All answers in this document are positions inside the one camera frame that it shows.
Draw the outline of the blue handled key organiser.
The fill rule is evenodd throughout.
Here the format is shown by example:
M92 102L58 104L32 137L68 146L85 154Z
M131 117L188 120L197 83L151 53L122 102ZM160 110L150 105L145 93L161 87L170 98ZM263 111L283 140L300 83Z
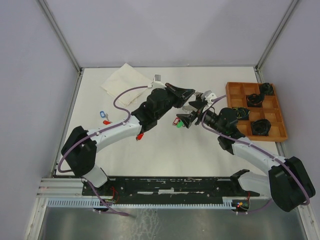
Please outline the blue handled key organiser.
M191 112L197 110L195 107L193 107L193 106L191 106L191 105L189 105L189 104L182 106L181 109L182 109L183 111L185 111L185 112L188 112L188 113L191 113Z

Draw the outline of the green tag key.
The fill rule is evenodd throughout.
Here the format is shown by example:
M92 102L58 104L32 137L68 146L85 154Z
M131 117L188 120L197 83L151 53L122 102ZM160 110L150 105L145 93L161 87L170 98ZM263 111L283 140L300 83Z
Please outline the green tag key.
M181 122L179 122L179 123L176 125L177 128L181 128L182 126L183 126L183 123L181 123Z

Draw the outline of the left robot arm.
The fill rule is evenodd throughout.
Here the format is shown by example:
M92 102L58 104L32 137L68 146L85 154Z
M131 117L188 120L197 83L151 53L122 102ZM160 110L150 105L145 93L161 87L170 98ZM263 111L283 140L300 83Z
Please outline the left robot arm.
M62 147L62 160L67 162L70 172L76 177L90 182L99 195L106 195L111 183L96 164L97 153L122 139L137 137L151 130L171 108L181 108L195 92L170 83L153 86L146 100L136 110L128 112L123 120L110 123L105 128L74 128Z

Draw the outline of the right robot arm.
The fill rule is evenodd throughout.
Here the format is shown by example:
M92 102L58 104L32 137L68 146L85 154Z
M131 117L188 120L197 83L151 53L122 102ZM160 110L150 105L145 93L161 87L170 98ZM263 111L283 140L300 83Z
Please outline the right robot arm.
M202 125L218 135L223 150L248 161L264 173L259 175L247 171L241 174L229 183L231 193L236 196L246 191L260 193L271 198L285 212L310 204L316 190L299 158L285 158L255 145L238 130L237 114L231 108L225 107L215 113L212 106L207 107L201 101L192 101L190 104L199 109L177 114L186 128L192 124Z

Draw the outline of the red tag key bunch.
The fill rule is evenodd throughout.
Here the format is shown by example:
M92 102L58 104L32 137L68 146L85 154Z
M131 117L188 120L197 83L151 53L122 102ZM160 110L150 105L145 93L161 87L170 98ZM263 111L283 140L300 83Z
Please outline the red tag key bunch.
M173 125L173 126L176 126L176 125L179 124L180 121L181 121L181 120L180 120L178 117L176 117L175 120L173 121L172 125Z

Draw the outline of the red tag small key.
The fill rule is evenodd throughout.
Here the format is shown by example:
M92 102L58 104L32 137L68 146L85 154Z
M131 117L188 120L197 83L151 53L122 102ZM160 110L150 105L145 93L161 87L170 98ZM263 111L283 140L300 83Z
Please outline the red tag small key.
M136 136L136 140L137 141L140 141L142 138L143 138L143 136L144 136L144 133L140 133L140 134L138 134L137 136Z

